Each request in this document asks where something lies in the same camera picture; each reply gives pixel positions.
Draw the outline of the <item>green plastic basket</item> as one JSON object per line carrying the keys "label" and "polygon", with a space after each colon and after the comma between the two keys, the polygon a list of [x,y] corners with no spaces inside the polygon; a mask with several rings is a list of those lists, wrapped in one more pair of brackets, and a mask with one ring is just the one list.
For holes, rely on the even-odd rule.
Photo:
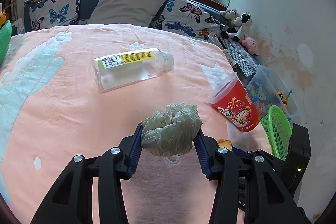
{"label": "green plastic basket", "polygon": [[266,116],[261,119],[262,127],[268,137],[272,154],[285,161],[291,137],[291,126],[284,112],[272,105]]}

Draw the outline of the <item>white tissue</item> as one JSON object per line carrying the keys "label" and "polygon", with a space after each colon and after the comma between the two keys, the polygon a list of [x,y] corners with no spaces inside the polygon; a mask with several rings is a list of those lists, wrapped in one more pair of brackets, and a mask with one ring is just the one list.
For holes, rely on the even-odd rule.
{"label": "white tissue", "polygon": [[152,155],[171,157],[191,151],[202,120],[195,104],[172,103],[141,122],[141,146]]}

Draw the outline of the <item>clear plastic storage box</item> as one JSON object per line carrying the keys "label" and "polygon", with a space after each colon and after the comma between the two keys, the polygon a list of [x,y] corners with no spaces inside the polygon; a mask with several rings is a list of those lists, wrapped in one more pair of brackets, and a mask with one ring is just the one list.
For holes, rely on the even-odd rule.
{"label": "clear plastic storage box", "polygon": [[262,118],[266,116],[272,105],[278,106],[289,122],[292,122],[298,116],[298,107],[292,96],[290,95],[288,99],[288,108],[286,109],[277,95],[277,90],[287,95],[289,89],[272,69],[259,65],[246,90]]}

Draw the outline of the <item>grey plush toy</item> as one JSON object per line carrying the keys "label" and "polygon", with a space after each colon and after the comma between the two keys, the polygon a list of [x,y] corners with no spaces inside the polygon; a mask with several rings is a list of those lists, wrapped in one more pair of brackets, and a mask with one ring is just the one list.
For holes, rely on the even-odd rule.
{"label": "grey plush toy", "polygon": [[235,19],[238,17],[238,12],[236,9],[226,9],[226,11],[220,11],[219,13],[225,19],[227,24],[234,24]]}

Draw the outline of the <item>orange red snack bag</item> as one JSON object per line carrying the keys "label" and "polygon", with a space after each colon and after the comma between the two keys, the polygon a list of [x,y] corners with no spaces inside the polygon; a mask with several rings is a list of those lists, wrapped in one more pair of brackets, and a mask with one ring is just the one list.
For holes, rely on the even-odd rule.
{"label": "orange red snack bag", "polygon": [[232,143],[230,140],[220,141],[218,145],[219,147],[225,147],[226,149],[232,151]]}

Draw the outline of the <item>pink blanket table cover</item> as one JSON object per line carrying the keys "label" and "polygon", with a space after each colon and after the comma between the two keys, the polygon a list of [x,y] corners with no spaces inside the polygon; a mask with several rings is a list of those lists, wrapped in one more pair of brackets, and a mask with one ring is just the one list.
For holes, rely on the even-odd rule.
{"label": "pink blanket table cover", "polygon": [[[100,93],[92,61],[140,48],[174,56],[163,75]],[[13,36],[1,63],[1,194],[21,223],[76,155],[102,155],[171,103],[195,104],[203,132],[245,151],[270,145],[261,126],[240,132],[206,104],[232,72],[215,45],[128,24],[54,27]]]}

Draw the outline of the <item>right butterfly pillow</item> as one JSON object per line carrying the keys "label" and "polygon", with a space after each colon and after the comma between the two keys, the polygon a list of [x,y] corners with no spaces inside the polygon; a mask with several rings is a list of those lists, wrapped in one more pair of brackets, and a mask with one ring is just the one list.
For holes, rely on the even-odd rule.
{"label": "right butterfly pillow", "polygon": [[167,0],[150,27],[207,41],[210,34],[219,36],[224,25],[189,0]]}

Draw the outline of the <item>clear plastic bottle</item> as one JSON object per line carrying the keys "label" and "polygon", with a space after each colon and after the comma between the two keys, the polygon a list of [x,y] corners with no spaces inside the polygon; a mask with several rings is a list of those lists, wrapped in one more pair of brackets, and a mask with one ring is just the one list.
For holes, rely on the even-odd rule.
{"label": "clear plastic bottle", "polygon": [[113,53],[92,60],[93,72],[100,93],[153,79],[174,67],[171,52],[158,48]]}

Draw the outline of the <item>butterfly pillow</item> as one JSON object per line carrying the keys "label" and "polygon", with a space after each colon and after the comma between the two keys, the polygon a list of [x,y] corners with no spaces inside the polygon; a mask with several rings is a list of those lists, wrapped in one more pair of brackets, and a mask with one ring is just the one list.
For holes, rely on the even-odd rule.
{"label": "butterfly pillow", "polygon": [[75,25],[79,15],[80,0],[42,0],[25,5],[28,28],[32,31],[56,26]]}
{"label": "butterfly pillow", "polygon": [[210,34],[219,36],[224,25],[189,0],[167,0],[150,27],[207,41]]}

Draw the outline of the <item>grey pillow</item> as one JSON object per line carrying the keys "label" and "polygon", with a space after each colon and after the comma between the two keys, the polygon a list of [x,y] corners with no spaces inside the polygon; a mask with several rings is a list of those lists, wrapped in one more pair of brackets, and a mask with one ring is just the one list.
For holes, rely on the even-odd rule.
{"label": "grey pillow", "polygon": [[99,0],[89,24],[132,24],[148,27],[166,0]]}

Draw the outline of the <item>green plush cushion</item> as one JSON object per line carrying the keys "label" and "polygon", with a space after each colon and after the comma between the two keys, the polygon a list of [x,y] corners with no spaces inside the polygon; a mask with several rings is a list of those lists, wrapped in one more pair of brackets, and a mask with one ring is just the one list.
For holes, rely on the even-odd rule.
{"label": "green plush cushion", "polygon": [[0,64],[5,59],[11,40],[12,26],[9,20],[5,22],[0,30]]}

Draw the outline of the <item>cow plush toy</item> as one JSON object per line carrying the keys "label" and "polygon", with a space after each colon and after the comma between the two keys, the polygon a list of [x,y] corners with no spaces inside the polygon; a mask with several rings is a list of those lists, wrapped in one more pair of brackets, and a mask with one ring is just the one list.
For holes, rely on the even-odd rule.
{"label": "cow plush toy", "polygon": [[249,37],[250,27],[252,26],[252,16],[250,14],[245,12],[241,16],[238,16],[235,19],[234,24],[238,29],[234,30],[233,28],[227,28],[221,32],[221,38],[230,38],[235,42],[242,42]]}

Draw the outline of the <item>pink plush toy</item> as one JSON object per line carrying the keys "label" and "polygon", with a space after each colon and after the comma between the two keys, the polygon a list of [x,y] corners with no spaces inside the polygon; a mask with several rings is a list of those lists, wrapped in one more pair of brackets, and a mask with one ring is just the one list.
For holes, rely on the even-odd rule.
{"label": "pink plush toy", "polygon": [[247,52],[252,55],[252,56],[259,56],[260,52],[259,52],[259,48],[257,45],[257,42],[255,39],[246,36],[242,41],[241,44],[243,45],[243,47],[246,48]]}

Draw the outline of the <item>red paper cup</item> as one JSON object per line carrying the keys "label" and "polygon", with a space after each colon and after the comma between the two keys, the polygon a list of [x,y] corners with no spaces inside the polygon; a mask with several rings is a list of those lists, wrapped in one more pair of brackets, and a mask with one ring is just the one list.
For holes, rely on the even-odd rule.
{"label": "red paper cup", "polygon": [[236,72],[221,81],[207,97],[206,103],[217,109],[242,132],[252,131],[261,119]]}

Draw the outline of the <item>left butterfly pillow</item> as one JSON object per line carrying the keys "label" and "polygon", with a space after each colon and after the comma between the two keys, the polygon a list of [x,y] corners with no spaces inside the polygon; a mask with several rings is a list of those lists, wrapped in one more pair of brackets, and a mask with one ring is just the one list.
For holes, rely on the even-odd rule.
{"label": "left butterfly pillow", "polygon": [[56,26],[75,25],[79,15],[80,0],[42,0],[25,5],[28,28],[32,31]]}

